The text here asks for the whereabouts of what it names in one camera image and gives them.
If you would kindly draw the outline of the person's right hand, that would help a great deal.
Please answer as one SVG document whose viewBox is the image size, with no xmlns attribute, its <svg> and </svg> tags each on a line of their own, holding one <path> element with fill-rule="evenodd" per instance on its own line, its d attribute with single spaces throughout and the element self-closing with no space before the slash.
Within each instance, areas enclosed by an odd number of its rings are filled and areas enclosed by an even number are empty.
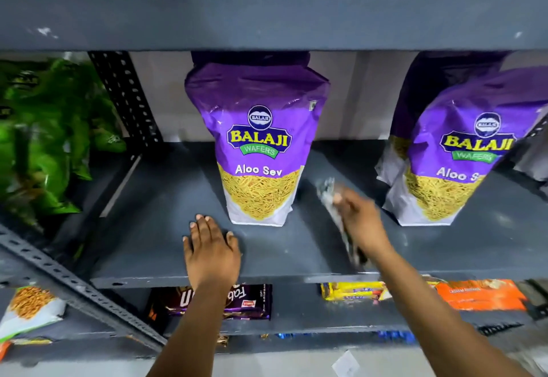
<svg viewBox="0 0 548 377">
<path fill-rule="evenodd" d="M 394 253 L 381 221 L 380 211 L 373 200 L 365 198 L 363 215 L 360 222 L 345 224 L 348 235 L 366 257 L 378 262 Z"/>
</svg>

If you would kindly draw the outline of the person's left forearm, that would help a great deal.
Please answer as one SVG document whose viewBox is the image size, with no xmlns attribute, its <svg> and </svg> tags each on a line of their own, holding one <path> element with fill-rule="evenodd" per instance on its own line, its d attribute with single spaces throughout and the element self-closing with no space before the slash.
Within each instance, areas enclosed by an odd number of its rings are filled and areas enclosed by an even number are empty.
<svg viewBox="0 0 548 377">
<path fill-rule="evenodd" d="M 232 284 L 207 279 L 146 377 L 211 377 L 223 310 Z"/>
</svg>

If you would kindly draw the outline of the white paper slip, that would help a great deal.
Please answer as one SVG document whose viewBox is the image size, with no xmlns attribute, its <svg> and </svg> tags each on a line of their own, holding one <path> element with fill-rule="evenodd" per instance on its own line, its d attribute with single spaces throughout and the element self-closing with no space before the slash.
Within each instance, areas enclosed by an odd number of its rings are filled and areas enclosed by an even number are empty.
<svg viewBox="0 0 548 377">
<path fill-rule="evenodd" d="M 360 365 L 350 350 L 346 350 L 333 364 L 337 377 L 357 377 Z"/>
</svg>

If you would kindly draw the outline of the dark purple biscuit packet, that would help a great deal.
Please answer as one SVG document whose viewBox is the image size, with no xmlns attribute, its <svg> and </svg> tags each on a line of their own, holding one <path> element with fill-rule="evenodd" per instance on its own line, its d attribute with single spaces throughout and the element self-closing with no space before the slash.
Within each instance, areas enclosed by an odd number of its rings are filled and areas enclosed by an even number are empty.
<svg viewBox="0 0 548 377">
<path fill-rule="evenodd" d="M 147 317 L 160 321 L 184 315 L 195 297 L 192 287 L 155 288 L 147 303 Z M 238 284 L 231 287 L 223 316 L 226 319 L 269 319 L 272 307 L 272 285 Z"/>
</svg>

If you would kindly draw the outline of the person's left hand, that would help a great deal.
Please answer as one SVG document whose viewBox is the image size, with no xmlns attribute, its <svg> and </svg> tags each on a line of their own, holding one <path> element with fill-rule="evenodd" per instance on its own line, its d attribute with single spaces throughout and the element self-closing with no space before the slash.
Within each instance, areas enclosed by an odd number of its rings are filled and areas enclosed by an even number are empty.
<svg viewBox="0 0 548 377">
<path fill-rule="evenodd" d="M 224 291 L 236 285 L 241 269 L 241 258 L 235 258 L 226 244 L 225 236 L 217 222 L 209 215 L 208 239 L 195 241 L 195 221 L 189 224 L 194 254 L 189 263 L 185 263 L 190 286 L 195 290 L 201 288 L 218 288 Z"/>
</svg>

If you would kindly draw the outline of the pile of green snack packets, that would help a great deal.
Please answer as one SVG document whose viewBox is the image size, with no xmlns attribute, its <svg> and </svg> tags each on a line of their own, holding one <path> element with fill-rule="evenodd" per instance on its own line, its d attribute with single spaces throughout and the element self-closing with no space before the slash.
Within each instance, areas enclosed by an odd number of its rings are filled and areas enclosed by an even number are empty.
<svg viewBox="0 0 548 377">
<path fill-rule="evenodd" d="M 80 213 L 65 192 L 90 181 L 92 150 L 124 153 L 118 115 L 91 61 L 0 59 L 0 205 L 32 228 Z"/>
</svg>

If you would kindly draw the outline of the person's right forearm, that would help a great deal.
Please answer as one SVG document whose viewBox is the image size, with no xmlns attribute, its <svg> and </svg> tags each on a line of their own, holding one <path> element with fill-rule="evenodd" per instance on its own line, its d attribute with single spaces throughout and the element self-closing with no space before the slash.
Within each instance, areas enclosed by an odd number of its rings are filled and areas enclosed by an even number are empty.
<svg viewBox="0 0 548 377">
<path fill-rule="evenodd" d="M 379 270 L 436 377 L 533 377 L 465 322 L 389 243 L 364 253 Z"/>
</svg>

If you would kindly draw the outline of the grey metal shelf rack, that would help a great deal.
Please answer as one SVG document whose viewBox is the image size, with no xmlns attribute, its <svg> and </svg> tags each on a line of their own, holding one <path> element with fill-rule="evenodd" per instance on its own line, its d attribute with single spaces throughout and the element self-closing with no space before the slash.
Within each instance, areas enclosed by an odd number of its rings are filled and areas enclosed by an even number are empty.
<svg viewBox="0 0 548 377">
<path fill-rule="evenodd" d="M 241 281 L 272 283 L 269 321 L 227 321 L 214 375 L 334 375 L 347 349 L 358 375 L 430 375 L 415 345 L 385 341 L 407 331 L 394 303 L 322 301 L 321 282 L 373 280 L 356 272 L 338 230 L 316 196 L 334 177 L 380 204 L 387 186 L 374 165 L 389 132 L 408 63 L 419 50 L 508 50 L 506 66 L 548 61 L 548 0 L 0 0 L 0 54 L 100 55 L 129 132 L 128 152 L 94 155 L 98 180 L 78 181 L 70 197 L 81 214 L 31 227 L 0 209 L 0 316 L 21 285 L 67 300 L 67 318 L 15 346 L 7 361 L 35 366 L 76 361 L 74 377 L 115 377 L 130 358 L 144 375 L 176 319 L 152 325 L 155 288 L 188 282 L 181 236 L 202 210 L 234 230 L 243 250 Z M 298 51 L 328 77 L 332 92 L 312 144 L 293 212 L 282 228 L 236 226 L 225 208 L 210 140 L 188 100 L 190 51 Z"/>
</svg>

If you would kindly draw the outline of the yellow biscuit packet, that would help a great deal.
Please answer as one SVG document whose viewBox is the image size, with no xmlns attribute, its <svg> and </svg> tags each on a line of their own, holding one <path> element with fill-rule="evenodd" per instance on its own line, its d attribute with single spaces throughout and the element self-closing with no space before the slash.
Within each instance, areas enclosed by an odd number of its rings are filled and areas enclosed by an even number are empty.
<svg viewBox="0 0 548 377">
<path fill-rule="evenodd" d="M 328 282 L 320 284 L 322 298 L 330 302 L 376 300 L 385 289 L 383 282 Z"/>
</svg>

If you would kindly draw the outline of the white snack packet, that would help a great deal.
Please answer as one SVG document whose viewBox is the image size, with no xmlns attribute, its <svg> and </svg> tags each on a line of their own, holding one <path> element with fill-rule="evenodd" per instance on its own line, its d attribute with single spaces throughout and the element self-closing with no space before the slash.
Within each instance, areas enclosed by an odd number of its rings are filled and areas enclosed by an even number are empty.
<svg viewBox="0 0 548 377">
<path fill-rule="evenodd" d="M 34 286 L 18 288 L 0 318 L 0 344 L 64 318 L 66 302 Z"/>
</svg>

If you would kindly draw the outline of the grey cleaning cloth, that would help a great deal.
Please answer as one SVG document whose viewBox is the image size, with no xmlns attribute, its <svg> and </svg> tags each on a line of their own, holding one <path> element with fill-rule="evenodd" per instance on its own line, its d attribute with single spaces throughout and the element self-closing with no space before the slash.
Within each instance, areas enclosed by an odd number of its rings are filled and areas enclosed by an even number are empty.
<svg viewBox="0 0 548 377">
<path fill-rule="evenodd" d="M 368 258 L 363 251 L 354 244 L 352 238 L 344 226 L 343 219 L 335 206 L 334 197 L 339 192 L 339 185 L 335 178 L 330 177 L 317 184 L 317 196 L 330 214 L 332 221 L 337 226 L 342 242 L 346 248 L 346 253 L 353 268 L 360 273 L 364 273 L 368 267 Z"/>
</svg>

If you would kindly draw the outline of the purple snack packet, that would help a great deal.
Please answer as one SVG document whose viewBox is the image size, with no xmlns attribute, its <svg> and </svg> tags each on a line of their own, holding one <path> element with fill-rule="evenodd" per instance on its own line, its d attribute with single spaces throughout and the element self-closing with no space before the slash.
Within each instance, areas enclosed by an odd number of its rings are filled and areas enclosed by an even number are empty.
<svg viewBox="0 0 548 377">
<path fill-rule="evenodd" d="M 419 116 L 383 209 L 403 227 L 449 226 L 497 162 L 548 113 L 548 65 L 442 91 Z"/>
<path fill-rule="evenodd" d="M 510 54 L 497 51 L 421 51 L 412 61 L 400 90 L 390 133 L 375 166 L 377 180 L 392 186 L 407 158 L 418 118 L 443 90 L 498 72 Z"/>
<path fill-rule="evenodd" d="M 229 219 L 282 227 L 331 84 L 308 51 L 193 50 L 185 92 L 215 140 Z"/>
</svg>

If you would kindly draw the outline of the orange snack packet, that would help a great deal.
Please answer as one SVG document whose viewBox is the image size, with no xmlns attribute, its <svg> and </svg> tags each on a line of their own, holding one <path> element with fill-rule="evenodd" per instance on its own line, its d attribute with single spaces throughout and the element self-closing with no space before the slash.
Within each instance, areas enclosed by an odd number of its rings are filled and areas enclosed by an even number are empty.
<svg viewBox="0 0 548 377">
<path fill-rule="evenodd" d="M 526 296 L 510 279 L 440 282 L 440 297 L 457 311 L 526 311 Z"/>
</svg>

